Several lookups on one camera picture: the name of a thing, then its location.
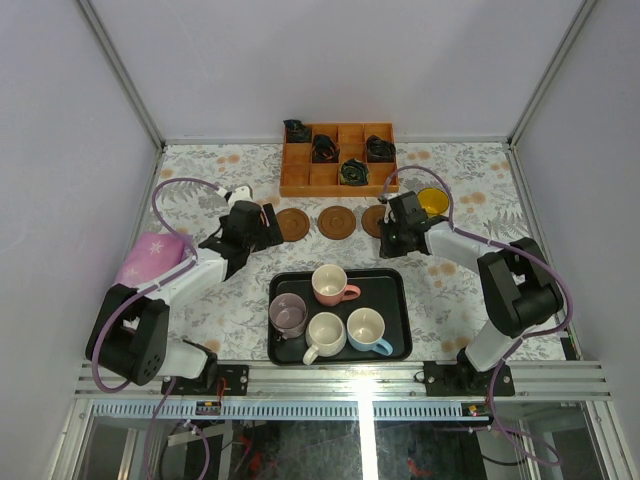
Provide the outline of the brown wooden coaster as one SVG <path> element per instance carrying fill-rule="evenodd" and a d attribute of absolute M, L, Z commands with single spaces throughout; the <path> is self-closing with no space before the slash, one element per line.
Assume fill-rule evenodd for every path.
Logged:
<path fill-rule="evenodd" d="M 365 210 L 362 215 L 361 224 L 368 235 L 373 238 L 380 238 L 381 230 L 379 222 L 384 219 L 385 213 L 385 205 L 374 205 Z"/>
<path fill-rule="evenodd" d="M 287 208 L 276 214 L 279 228 L 285 242 L 302 240 L 309 232 L 309 217 L 300 209 Z"/>
<path fill-rule="evenodd" d="M 346 207 L 330 206 L 320 213 L 317 225 L 321 234 L 326 238 L 343 240 L 355 231 L 356 217 Z"/>

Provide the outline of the yellow black mug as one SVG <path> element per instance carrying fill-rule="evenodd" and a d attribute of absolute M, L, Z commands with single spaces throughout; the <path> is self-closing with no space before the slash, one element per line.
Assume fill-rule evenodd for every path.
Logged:
<path fill-rule="evenodd" d="M 418 192 L 417 199 L 429 217 L 448 215 L 450 200 L 444 191 L 438 188 L 424 188 Z"/>

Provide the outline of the pink ceramic mug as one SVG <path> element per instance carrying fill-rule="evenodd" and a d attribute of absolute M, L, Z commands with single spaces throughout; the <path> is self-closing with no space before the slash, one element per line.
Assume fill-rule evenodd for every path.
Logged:
<path fill-rule="evenodd" d="M 312 274 L 311 285 L 316 300 L 328 307 L 355 300 L 361 295 L 359 287 L 348 283 L 346 272 L 333 264 L 317 268 Z"/>

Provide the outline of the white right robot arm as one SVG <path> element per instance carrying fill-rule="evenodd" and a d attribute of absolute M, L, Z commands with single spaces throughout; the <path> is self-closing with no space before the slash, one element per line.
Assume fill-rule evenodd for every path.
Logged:
<path fill-rule="evenodd" d="M 459 355 L 458 387 L 478 394 L 492 380 L 491 369 L 522 337 L 564 308 L 559 281 L 531 238 L 503 244 L 430 217 L 413 192 L 382 196 L 380 256 L 412 252 L 436 256 L 479 276 L 488 320 Z"/>

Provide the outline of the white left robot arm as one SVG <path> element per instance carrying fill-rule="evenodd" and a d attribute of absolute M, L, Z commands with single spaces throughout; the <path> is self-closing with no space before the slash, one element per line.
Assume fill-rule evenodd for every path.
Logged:
<path fill-rule="evenodd" d="M 143 386 L 162 376 L 182 379 L 197 394 L 212 392 L 219 381 L 217 355 L 189 340 L 171 341 L 172 315 L 229 280 L 251 253 L 282 243 L 273 205 L 239 200 L 222 218 L 221 235 L 209 236 L 179 265 L 138 287 L 111 286 L 85 351 L 99 389 L 124 388 L 104 385 L 104 368 L 124 378 L 124 385 Z"/>

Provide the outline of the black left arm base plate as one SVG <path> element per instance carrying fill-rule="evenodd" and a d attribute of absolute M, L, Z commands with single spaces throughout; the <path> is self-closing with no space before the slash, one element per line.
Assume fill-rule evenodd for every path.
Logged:
<path fill-rule="evenodd" d="M 248 383 L 248 365 L 211 364 L 197 378 L 178 377 L 171 390 L 170 383 L 165 382 L 161 391 L 181 396 L 240 397 L 247 395 Z"/>

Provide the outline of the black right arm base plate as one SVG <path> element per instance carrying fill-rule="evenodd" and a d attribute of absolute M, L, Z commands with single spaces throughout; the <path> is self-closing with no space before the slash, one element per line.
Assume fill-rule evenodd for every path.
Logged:
<path fill-rule="evenodd" d="M 469 364 L 423 363 L 426 394 L 434 397 L 486 397 L 495 368 L 477 372 Z M 493 393 L 497 397 L 513 397 L 515 388 L 511 370 L 503 365 L 497 373 Z"/>

